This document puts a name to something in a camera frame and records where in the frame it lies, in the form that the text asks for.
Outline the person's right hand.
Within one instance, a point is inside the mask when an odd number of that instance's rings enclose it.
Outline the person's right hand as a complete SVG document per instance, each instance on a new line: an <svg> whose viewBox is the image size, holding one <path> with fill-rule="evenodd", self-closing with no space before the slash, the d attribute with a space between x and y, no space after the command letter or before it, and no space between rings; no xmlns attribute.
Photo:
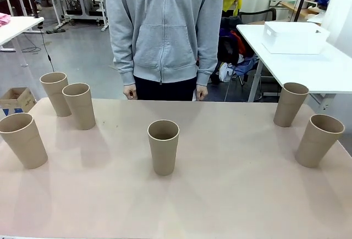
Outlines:
<svg viewBox="0 0 352 239"><path fill-rule="evenodd" d="M128 100L137 100L137 92L136 92L136 85L125 85L123 88L123 93Z"/></svg>

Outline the person's left hand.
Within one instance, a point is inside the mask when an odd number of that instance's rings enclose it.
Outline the person's left hand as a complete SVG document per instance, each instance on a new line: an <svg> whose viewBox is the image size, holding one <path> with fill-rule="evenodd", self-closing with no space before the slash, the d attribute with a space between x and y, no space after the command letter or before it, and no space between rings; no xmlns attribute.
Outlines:
<svg viewBox="0 0 352 239"><path fill-rule="evenodd" d="M203 101L206 98L206 96L208 95L207 86L196 85L194 95L195 95L196 101Z"/></svg>

